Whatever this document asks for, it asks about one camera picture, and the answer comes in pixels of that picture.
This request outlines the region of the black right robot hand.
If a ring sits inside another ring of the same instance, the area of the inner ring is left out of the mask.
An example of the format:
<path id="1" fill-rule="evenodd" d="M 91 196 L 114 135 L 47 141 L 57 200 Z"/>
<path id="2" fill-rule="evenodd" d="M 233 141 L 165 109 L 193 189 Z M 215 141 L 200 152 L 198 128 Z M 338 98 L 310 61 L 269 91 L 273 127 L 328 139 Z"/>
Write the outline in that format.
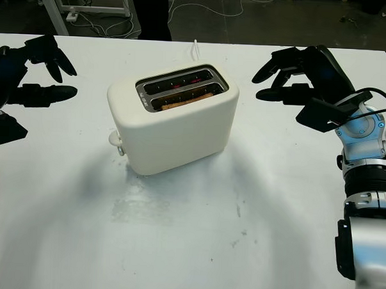
<path id="1" fill-rule="evenodd" d="M 261 83 L 275 76 L 270 88 L 256 93 L 259 100 L 305 105 L 310 99 L 335 104 L 355 88 L 333 54 L 324 46 L 289 47 L 271 53 L 271 59 L 253 76 Z"/>

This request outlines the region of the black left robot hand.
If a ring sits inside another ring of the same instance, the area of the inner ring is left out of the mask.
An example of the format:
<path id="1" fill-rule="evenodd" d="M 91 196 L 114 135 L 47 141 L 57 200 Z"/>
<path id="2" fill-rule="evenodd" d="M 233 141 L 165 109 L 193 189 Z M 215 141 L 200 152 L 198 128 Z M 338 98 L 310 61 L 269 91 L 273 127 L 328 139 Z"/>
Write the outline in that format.
<path id="1" fill-rule="evenodd" d="M 57 82 L 47 87 L 37 83 L 21 84 L 28 72 L 26 62 L 44 64 Z M 52 103 L 71 99 L 77 89 L 63 85 L 61 72 L 76 76 L 77 72 L 53 35 L 39 36 L 24 42 L 23 47 L 0 47 L 0 109 L 6 104 L 24 107 L 49 107 Z"/>

